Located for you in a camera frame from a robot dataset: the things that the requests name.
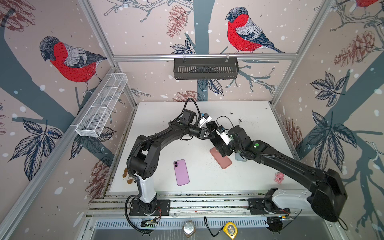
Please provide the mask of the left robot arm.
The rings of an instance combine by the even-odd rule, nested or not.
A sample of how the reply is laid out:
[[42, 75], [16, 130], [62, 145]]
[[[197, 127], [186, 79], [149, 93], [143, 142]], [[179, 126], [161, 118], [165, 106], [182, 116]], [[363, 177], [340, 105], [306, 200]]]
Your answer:
[[139, 191], [132, 197], [134, 213], [150, 216], [160, 209], [152, 175], [158, 167], [161, 150], [173, 141], [183, 141], [185, 135], [200, 140], [212, 138], [213, 135], [204, 127], [211, 119], [209, 114], [200, 112], [193, 98], [188, 98], [181, 113], [168, 122], [165, 130], [137, 138], [127, 159], [128, 175], [134, 179]]

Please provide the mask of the grey blue phone case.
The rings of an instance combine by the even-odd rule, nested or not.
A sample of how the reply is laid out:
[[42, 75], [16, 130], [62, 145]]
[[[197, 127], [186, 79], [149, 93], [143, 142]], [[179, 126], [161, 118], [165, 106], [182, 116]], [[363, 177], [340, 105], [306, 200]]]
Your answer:
[[246, 162], [247, 159], [244, 159], [240, 154], [235, 153], [235, 160], [239, 162]]

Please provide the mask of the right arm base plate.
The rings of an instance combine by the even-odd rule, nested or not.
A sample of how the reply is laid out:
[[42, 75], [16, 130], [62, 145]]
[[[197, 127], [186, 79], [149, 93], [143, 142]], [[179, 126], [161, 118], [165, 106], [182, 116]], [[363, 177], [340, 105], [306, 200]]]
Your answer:
[[279, 208], [272, 200], [248, 199], [248, 210], [252, 215], [290, 215], [290, 209]]

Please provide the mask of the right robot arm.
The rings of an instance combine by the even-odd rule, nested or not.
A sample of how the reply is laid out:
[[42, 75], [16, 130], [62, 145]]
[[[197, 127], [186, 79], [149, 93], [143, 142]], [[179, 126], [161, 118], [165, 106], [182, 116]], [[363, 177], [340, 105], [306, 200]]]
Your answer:
[[313, 168], [282, 154], [261, 140], [252, 141], [240, 126], [228, 131], [219, 127], [216, 133], [232, 152], [246, 160], [271, 167], [309, 190], [311, 195], [307, 202], [319, 217], [329, 222], [339, 220], [348, 195], [336, 171], [328, 169], [325, 172]]

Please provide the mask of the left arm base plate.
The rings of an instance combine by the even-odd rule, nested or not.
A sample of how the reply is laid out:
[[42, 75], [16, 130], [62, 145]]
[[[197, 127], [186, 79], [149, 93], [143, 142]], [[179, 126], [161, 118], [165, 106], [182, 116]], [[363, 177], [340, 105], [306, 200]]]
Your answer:
[[150, 203], [134, 199], [128, 204], [130, 217], [168, 216], [170, 214], [170, 200], [153, 199]]

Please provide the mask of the black screen phone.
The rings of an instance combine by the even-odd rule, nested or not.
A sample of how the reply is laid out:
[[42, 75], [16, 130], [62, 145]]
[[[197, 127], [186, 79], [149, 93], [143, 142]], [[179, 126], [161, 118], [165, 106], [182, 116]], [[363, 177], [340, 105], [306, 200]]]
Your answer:
[[225, 144], [223, 139], [216, 132], [212, 132], [210, 134], [209, 138], [210, 138], [210, 141], [212, 142], [212, 144], [214, 145], [215, 148], [220, 147], [221, 145]]

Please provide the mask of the salmon pink phone case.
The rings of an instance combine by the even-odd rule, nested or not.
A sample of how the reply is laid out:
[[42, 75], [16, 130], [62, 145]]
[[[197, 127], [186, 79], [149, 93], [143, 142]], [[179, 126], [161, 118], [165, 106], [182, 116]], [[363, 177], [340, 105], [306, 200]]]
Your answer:
[[222, 157], [216, 148], [210, 149], [210, 153], [222, 169], [226, 169], [232, 164], [231, 159], [228, 156]]

